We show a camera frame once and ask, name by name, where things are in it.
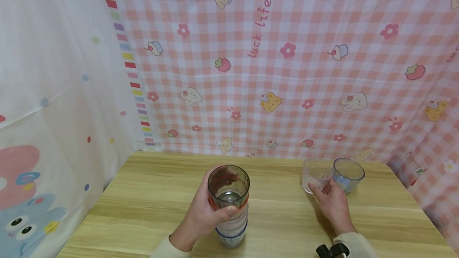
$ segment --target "fabric backdrop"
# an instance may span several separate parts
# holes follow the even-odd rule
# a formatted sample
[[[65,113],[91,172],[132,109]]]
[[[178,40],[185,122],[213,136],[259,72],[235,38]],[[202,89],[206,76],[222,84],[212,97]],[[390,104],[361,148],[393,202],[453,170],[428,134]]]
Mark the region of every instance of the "fabric backdrop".
[[[0,257],[55,257],[144,138],[105,0],[0,7]]]
[[[459,0],[115,1],[157,150],[387,163],[459,253]]]
[[[459,253],[459,0],[0,6],[7,257],[54,257],[139,149],[378,160]]]

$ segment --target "black clamp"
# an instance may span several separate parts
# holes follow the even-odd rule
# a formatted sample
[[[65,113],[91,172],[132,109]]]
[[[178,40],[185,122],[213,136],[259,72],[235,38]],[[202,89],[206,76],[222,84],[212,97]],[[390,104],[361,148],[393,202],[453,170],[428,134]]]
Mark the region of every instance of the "black clamp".
[[[337,243],[333,245],[330,248],[330,250],[327,248],[325,244],[322,244],[319,247],[317,247],[316,252],[318,254],[318,257],[320,258],[347,258],[347,256],[349,256],[349,249],[342,243]]]

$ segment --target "glass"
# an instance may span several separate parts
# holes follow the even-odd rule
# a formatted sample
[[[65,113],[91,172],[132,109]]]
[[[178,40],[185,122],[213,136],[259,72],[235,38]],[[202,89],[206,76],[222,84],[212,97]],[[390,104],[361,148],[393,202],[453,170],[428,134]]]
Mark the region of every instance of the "glass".
[[[329,163],[327,164],[327,161],[322,159],[307,159],[303,163],[301,187],[308,192],[308,194],[312,194],[313,192],[309,189],[308,183],[312,182],[322,190],[327,180],[332,177],[331,175],[332,170],[329,167]]]
[[[333,178],[345,194],[349,194],[365,177],[365,170],[349,158],[338,158],[333,162]]]
[[[209,204],[214,209],[234,205],[239,211],[230,221],[215,228],[220,240],[228,248],[235,248],[245,236],[248,224],[248,199],[250,179],[248,174],[236,165],[223,165],[216,168],[209,176]]]

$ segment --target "wood grain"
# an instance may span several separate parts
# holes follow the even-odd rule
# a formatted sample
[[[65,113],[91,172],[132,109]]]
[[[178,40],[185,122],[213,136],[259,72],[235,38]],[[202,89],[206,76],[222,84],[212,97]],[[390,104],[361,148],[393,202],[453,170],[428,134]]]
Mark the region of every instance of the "wood grain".
[[[251,180],[244,242],[226,249],[216,233],[192,257],[317,257],[334,232],[301,188],[301,160],[136,152],[58,255],[148,257],[184,217],[204,173],[236,164]],[[457,257],[389,167],[363,162],[365,179],[348,195],[354,225],[384,257]]]

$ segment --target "sleeve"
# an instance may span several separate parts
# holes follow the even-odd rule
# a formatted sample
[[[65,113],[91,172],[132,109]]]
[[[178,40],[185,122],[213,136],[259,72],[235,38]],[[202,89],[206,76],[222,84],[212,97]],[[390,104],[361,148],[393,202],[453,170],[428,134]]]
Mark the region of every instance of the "sleeve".
[[[163,240],[156,248],[156,250],[151,253],[150,258],[188,258],[190,257],[190,252],[182,252],[179,249],[175,248],[169,241],[169,237]]]
[[[359,233],[343,233],[333,239],[333,243],[346,245],[349,249],[349,258],[378,258],[370,243]]]

